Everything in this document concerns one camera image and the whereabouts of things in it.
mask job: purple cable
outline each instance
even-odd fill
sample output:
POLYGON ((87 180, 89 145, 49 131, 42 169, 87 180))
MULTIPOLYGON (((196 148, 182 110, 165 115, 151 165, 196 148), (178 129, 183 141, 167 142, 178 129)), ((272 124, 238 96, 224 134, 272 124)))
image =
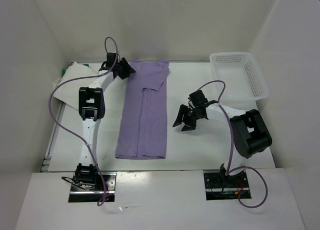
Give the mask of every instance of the purple cable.
POLYGON ((230 155, 229 155, 229 160, 228 160, 228 166, 226 168, 226 171, 225 171, 225 175, 229 175, 230 173, 232 173, 233 171, 235 170, 238 170, 238 169, 251 169, 253 171, 255 171, 259 177, 262 179, 263 181, 263 184, 264 184, 264 187, 265 187, 265 196, 264 196, 264 199, 262 200, 261 203, 259 203, 258 205, 255 205, 255 206, 249 206, 249 205, 245 205, 243 202, 241 202, 240 200, 240 197, 241 195, 244 193, 244 192, 247 192, 247 190, 245 191, 242 191, 239 195, 238 195, 238 201, 241 205, 245 206, 246 208, 249 208, 249 209, 255 209, 255 208, 258 208, 260 207, 262 204, 265 203, 265 201, 267 200, 267 197, 268 197, 268 186, 267 186, 267 183, 265 181, 265 179, 263 178, 263 176, 258 172, 258 170, 256 170, 255 168, 253 167, 250 167, 250 166, 240 166, 240 167, 236 167, 232 170, 230 170, 230 167, 231 167, 231 162, 232 162, 232 156, 233 156, 233 153, 234 153, 234 145, 235 145, 235 140, 234 140, 234 132, 232 130, 232 125, 231 125, 231 121, 230 121, 230 118, 227 114, 227 112, 225 111, 225 109, 222 107, 222 105, 220 105, 220 99, 222 97, 222 94, 224 93, 225 91, 225 88, 226 88, 226 83, 223 82, 222 80, 213 80, 213 81, 210 81, 206 84, 204 84, 203 86, 201 86, 198 90, 201 90, 203 87, 205 87, 206 85, 208 84, 211 84, 211 83, 222 83, 223 84, 223 89, 218 97, 218 100, 217 100, 217 103, 218 103, 218 106, 220 107, 220 109, 222 110, 222 112, 224 113, 225 115, 225 118, 227 119, 227 122, 228 122, 228 125, 229 125, 229 129, 230 129, 230 135, 231 135, 231 147, 230 147, 230 155))
POLYGON ((235 138, 234 138, 234 132, 232 130, 232 125, 231 125, 231 122, 230 122, 230 119, 228 117, 228 114, 227 112, 225 111, 225 109, 220 105, 220 99, 225 91, 225 88, 226 88, 226 83, 222 80, 213 80, 213 81, 210 81, 206 84, 204 84, 203 86, 201 86, 198 90, 201 90, 203 87, 205 87, 206 85, 208 84, 211 84, 211 83, 222 83, 223 84, 223 89, 218 97, 218 106, 220 107, 220 109, 222 110, 222 112, 224 113, 225 117, 226 117, 226 120, 228 122, 228 125, 229 125, 229 129, 230 129, 230 136, 231 136, 231 148, 230 148, 230 155, 229 155, 229 161, 228 161, 228 166, 226 168, 226 171, 225 171, 225 175, 229 175, 230 173, 230 167, 231 167, 231 161, 232 161, 232 156, 234 154, 234 145, 235 145, 235 138))
MULTIPOLYGON (((114 45, 115 45, 115 52, 116 52, 116 54, 118 55, 119 52, 118 52, 117 43, 116 43, 116 41, 115 41, 112 37, 110 37, 110 36, 108 36, 108 37, 105 38, 105 40, 104 40, 104 46, 105 46, 104 48, 105 48, 106 52, 107 52, 106 43, 107 43, 107 40, 108 40, 108 39, 111 39, 111 40, 113 41, 113 43, 114 43, 114 45)), ((107 72, 104 73, 104 74, 99 74, 99 75, 94 75, 94 76, 86 76, 86 77, 79 77, 79 78, 74 78, 74 79, 67 80, 66 82, 63 82, 62 84, 58 85, 58 86, 52 91, 52 93, 50 94, 50 97, 49 97, 49 102, 48 102, 49 113, 50 113, 52 119, 54 120, 54 122, 55 122, 59 127, 63 128, 63 129, 66 130, 67 132, 69 132, 69 133, 75 135, 76 137, 78 137, 79 139, 81 139, 81 140, 84 142, 84 144, 86 145, 86 147, 88 148, 88 151, 89 151, 89 153, 90 153, 90 155, 91 155, 92 161, 94 162, 95 167, 96 167, 96 169, 97 169, 97 171, 98 171, 98 173, 99 173, 99 175, 100 175, 100 177, 101 177, 101 181, 102 181, 102 185, 103 185, 103 197, 102 197, 101 199, 99 199, 99 201, 98 201, 98 203, 97 203, 98 206, 101 206, 102 204, 104 204, 104 202, 106 202, 106 201, 107 201, 107 198, 110 196, 110 195, 108 194, 108 187, 107 187, 106 181, 105 181, 105 179, 104 179, 104 176, 103 176, 103 174, 102 174, 102 172, 101 172, 101 170, 100 170, 100 168, 99 168, 99 166, 98 166, 97 161, 96 161, 95 158, 94 158, 94 154, 92 153, 92 150, 91 150, 88 142, 87 142, 83 137, 81 137, 79 134, 71 131, 70 129, 66 128, 66 127, 63 126, 61 123, 58 122, 58 120, 55 118, 54 114, 52 113, 51 101, 52 101, 52 98, 53 98, 53 96, 54 96, 54 93, 55 93, 61 86, 63 86, 64 84, 67 84, 67 83, 72 82, 72 81, 75 81, 75 80, 97 78, 97 77, 101 77, 101 76, 103 76, 103 75, 106 75, 106 74, 108 74, 110 71, 113 70, 113 68, 115 67, 116 63, 117 63, 117 59, 114 60, 113 65, 111 66, 110 70, 107 71, 107 72)))
POLYGON ((231 173, 231 172, 233 172, 233 171, 235 171, 235 170, 238 170, 238 169, 251 169, 251 170, 255 171, 255 172, 259 175, 259 177, 261 178, 261 180, 262 180, 262 182, 263 182, 263 184, 264 184, 264 187, 265 187, 265 195, 264 195, 264 199, 261 201, 261 203, 255 205, 255 206, 249 206, 249 205, 245 205, 243 202, 241 202, 241 200, 240 200, 241 195, 242 195, 243 193, 245 193, 245 192, 248 192, 248 190, 244 190, 244 191, 242 191, 241 193, 239 193, 239 195, 238 195, 238 201, 239 201, 239 203, 240 203, 241 205, 245 206, 246 208, 249 208, 249 209, 255 209, 255 208, 260 207, 262 204, 265 203, 265 201, 267 200, 267 197, 268 197, 268 186, 267 186, 267 183, 266 183, 265 179, 262 177, 262 175, 258 172, 257 169, 255 169, 255 168, 253 168, 253 167, 250 167, 250 166, 240 166, 240 167, 236 167, 236 168, 230 170, 229 173, 231 173))

